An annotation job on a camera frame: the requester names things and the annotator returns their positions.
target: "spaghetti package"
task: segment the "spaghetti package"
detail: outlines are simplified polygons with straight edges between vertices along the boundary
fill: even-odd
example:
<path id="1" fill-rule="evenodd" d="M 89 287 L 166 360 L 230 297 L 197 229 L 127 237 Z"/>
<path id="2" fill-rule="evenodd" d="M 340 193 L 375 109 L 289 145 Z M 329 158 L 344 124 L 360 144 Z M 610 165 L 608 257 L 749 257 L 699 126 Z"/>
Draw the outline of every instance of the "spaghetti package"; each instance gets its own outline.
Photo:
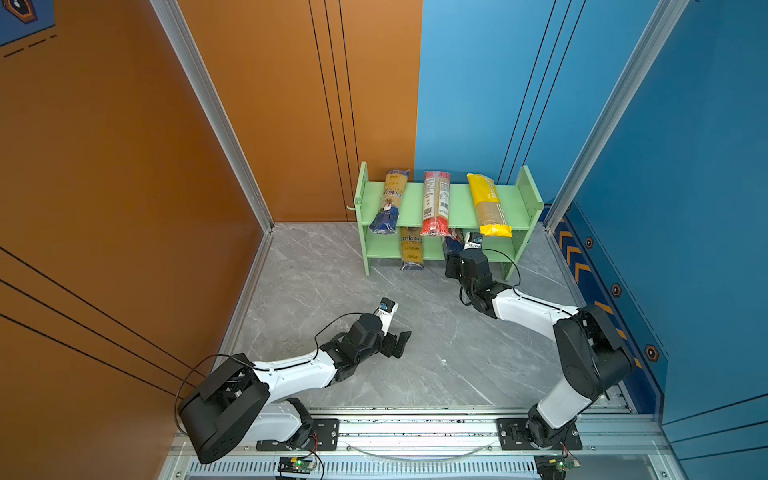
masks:
<path id="1" fill-rule="evenodd" d="M 449 235 L 442 238 L 442 254 L 447 260 L 464 250 L 464 232 L 460 228 L 449 228 Z"/>
<path id="2" fill-rule="evenodd" d="M 424 270 L 424 239 L 418 227 L 400 227 L 400 270 Z"/>
<path id="3" fill-rule="evenodd" d="M 424 172 L 424 225 L 422 235 L 447 237 L 451 174 Z"/>
<path id="4" fill-rule="evenodd" d="M 469 190 L 475 202 L 475 213 L 480 223 L 480 233 L 491 237 L 511 237 L 512 228 L 504 218 L 502 203 L 498 199 L 493 180 L 485 175 L 468 174 Z"/>
<path id="5" fill-rule="evenodd" d="M 406 191 L 410 173 L 410 170 L 391 169 L 386 171 L 381 207 L 376 218 L 373 219 L 373 223 L 368 226 L 373 233 L 396 232 L 395 225 L 397 225 L 397 217 L 400 215 L 402 195 Z"/>

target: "blue pasta package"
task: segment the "blue pasta package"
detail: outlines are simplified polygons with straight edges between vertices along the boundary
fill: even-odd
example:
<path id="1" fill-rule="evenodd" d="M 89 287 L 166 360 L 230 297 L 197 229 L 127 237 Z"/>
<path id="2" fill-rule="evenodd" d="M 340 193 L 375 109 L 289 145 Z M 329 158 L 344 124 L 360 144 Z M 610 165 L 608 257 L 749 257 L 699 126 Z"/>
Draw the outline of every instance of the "blue pasta package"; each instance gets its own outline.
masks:
<path id="1" fill-rule="evenodd" d="M 368 226 L 373 233 L 390 234 L 397 231 L 397 219 L 400 216 L 402 196 L 406 192 L 406 184 L 410 170 L 390 169 L 384 179 L 384 193 L 381 206 L 376 218 Z"/>

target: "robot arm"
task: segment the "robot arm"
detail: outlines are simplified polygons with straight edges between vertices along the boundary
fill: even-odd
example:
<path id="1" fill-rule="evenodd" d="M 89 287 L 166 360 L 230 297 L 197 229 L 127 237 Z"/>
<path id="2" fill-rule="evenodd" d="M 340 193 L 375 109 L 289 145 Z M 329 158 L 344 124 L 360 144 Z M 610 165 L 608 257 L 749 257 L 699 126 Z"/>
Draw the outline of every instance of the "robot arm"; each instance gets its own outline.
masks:
<path id="1" fill-rule="evenodd" d="M 527 428 L 537 446 L 558 445 L 576 415 L 632 371 L 632 356 L 602 309 L 549 303 L 495 282 L 481 244 L 482 237 L 471 234 L 458 257 L 448 259 L 445 274 L 458 278 L 467 305 L 557 344 L 563 378 L 531 408 Z"/>
<path id="2" fill-rule="evenodd" d="M 243 440 L 305 447 L 312 417 L 298 399 L 280 400 L 341 382 L 374 353 L 400 358 L 411 333 L 389 333 L 397 306 L 383 298 L 349 332 L 306 355 L 276 362 L 250 362 L 242 353 L 227 358 L 177 409 L 200 462 L 215 462 Z"/>

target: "shelf board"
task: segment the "shelf board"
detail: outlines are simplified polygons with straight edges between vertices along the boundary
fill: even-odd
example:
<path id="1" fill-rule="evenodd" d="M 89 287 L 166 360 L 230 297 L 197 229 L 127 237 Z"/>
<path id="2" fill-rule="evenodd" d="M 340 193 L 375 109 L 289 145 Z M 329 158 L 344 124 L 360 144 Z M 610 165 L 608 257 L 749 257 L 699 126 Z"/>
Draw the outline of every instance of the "shelf board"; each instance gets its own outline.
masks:
<path id="1" fill-rule="evenodd" d="M 424 239 L 424 260 L 445 260 L 442 254 L 442 237 L 423 237 Z M 483 246 L 493 250 L 498 250 L 515 259 L 515 246 L 508 238 L 503 237 L 485 237 Z M 400 256 L 400 235 L 390 234 L 381 235 L 368 232 L 366 238 L 366 252 L 368 258 L 397 258 Z M 485 252 L 488 261 L 509 263 L 503 255 L 496 252 Z"/>
<path id="2" fill-rule="evenodd" d="M 376 218 L 379 212 L 379 204 L 384 193 L 384 182 L 368 182 L 362 197 L 361 217 L 362 225 L 367 227 Z M 516 185 L 497 185 L 498 197 L 502 201 L 502 209 L 507 223 L 513 230 L 529 230 L 531 218 L 525 209 L 525 203 Z M 424 212 L 424 184 L 408 183 L 402 197 L 400 215 L 397 220 L 398 227 L 420 227 Z M 472 192 L 467 184 L 451 184 L 451 200 L 448 225 L 451 228 L 464 228 L 478 230 L 475 202 L 472 201 Z"/>

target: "orange wall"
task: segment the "orange wall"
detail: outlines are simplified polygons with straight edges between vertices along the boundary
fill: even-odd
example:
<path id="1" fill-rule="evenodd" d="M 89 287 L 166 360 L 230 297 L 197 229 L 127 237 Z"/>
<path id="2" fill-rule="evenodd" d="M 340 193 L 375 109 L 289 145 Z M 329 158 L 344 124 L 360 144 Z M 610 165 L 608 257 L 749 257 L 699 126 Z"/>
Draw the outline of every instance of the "orange wall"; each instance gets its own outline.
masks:
<path id="1" fill-rule="evenodd" d="M 275 221 L 354 221 L 360 161 L 413 169 L 421 0 L 180 5 Z"/>
<path id="2" fill-rule="evenodd" d="M 194 364 L 261 232 L 149 2 L 56 2 L 0 49 L 0 246 Z M 0 252 L 0 279 L 177 376 L 187 368 Z M 0 284 L 0 313 L 175 392 L 180 381 Z M 0 318 L 7 478 L 154 478 L 173 397 Z"/>

